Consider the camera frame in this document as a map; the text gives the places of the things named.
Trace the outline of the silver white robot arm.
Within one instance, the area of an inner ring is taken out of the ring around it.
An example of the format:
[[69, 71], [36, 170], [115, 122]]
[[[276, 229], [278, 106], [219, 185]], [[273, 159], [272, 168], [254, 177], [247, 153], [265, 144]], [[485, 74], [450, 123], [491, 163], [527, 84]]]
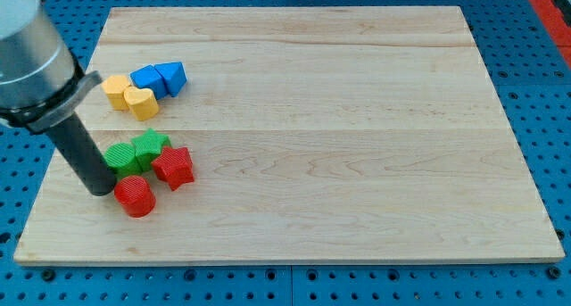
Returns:
[[75, 114], [102, 83], [86, 74], [41, 0], [1, 0], [1, 121], [42, 133]]

